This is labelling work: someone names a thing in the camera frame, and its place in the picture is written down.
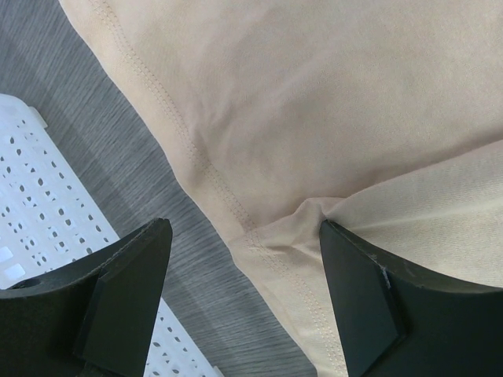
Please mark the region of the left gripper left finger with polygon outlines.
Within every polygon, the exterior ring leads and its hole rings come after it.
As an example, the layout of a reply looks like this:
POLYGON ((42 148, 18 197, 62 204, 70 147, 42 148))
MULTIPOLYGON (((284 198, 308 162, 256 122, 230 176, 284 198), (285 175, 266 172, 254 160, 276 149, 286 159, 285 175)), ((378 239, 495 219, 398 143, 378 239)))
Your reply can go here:
POLYGON ((171 252, 157 218, 1 293, 4 376, 141 376, 171 252))

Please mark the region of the beige t-shirt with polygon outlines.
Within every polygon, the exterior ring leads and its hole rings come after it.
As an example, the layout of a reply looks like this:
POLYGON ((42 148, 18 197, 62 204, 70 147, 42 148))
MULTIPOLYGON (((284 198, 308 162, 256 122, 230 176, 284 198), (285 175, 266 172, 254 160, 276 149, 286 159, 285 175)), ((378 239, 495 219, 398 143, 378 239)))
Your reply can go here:
POLYGON ((499 1, 64 1, 320 376, 345 376, 318 232, 502 284, 499 1))

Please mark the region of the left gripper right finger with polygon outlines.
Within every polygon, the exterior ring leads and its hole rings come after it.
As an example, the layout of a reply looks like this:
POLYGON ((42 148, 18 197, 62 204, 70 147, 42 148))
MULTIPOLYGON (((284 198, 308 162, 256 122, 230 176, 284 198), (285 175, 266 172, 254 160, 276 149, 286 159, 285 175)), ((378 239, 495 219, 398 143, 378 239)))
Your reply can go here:
POLYGON ((500 288, 426 269, 332 221, 319 237, 349 375, 501 375, 500 288))

